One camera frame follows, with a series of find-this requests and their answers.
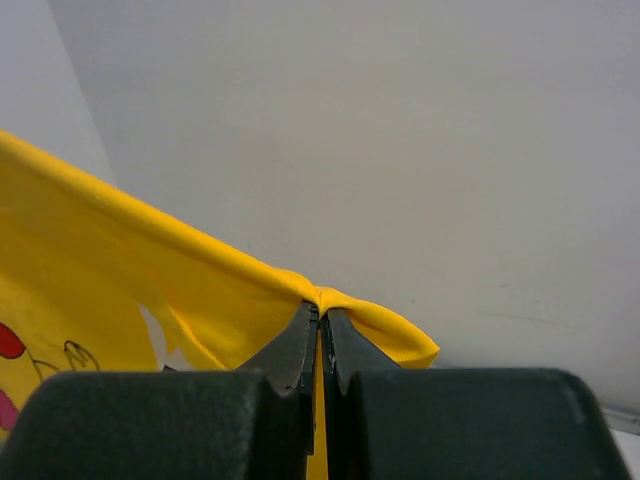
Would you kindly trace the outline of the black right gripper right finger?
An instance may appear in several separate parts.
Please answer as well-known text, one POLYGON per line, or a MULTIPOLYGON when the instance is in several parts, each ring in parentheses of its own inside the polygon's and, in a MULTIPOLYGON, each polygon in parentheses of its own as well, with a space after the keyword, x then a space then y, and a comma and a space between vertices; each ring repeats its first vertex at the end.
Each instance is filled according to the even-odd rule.
POLYGON ((345 312, 322 321, 332 479, 626 479, 598 402, 547 368, 408 369, 345 312))

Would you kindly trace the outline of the yellow printed pillowcase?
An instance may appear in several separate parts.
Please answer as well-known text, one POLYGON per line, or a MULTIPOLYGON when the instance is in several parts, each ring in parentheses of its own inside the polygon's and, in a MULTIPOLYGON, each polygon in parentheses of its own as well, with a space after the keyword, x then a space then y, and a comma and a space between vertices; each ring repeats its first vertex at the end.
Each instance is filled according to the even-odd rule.
POLYGON ((381 306, 268 266, 9 134, 1 137, 1 438, 64 373, 230 371, 308 302, 314 450, 328 475, 321 326, 332 309, 400 366, 436 345, 381 306))

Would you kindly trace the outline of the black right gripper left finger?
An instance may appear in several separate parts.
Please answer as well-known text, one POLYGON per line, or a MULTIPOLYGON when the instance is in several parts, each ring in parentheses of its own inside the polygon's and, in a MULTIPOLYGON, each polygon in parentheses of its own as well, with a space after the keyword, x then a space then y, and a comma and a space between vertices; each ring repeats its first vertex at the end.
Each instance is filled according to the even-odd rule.
POLYGON ((230 371, 64 373, 31 395, 5 479, 302 479, 314 450, 319 313, 230 371))

